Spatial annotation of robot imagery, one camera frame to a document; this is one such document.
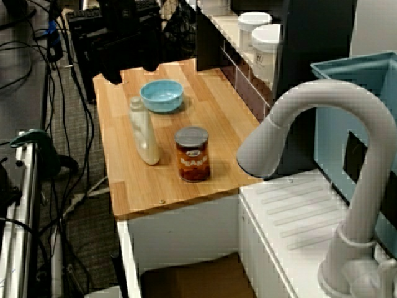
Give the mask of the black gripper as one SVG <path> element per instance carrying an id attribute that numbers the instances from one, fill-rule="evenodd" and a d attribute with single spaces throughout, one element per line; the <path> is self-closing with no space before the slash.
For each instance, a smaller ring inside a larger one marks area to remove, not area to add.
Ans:
<path id="1" fill-rule="evenodd" d="M 102 70 L 112 84 L 121 84 L 120 70 L 142 67 L 154 72 L 160 61 L 159 31 L 141 27 L 131 34 L 118 34 L 106 28 L 91 33 L 91 68 Z"/>

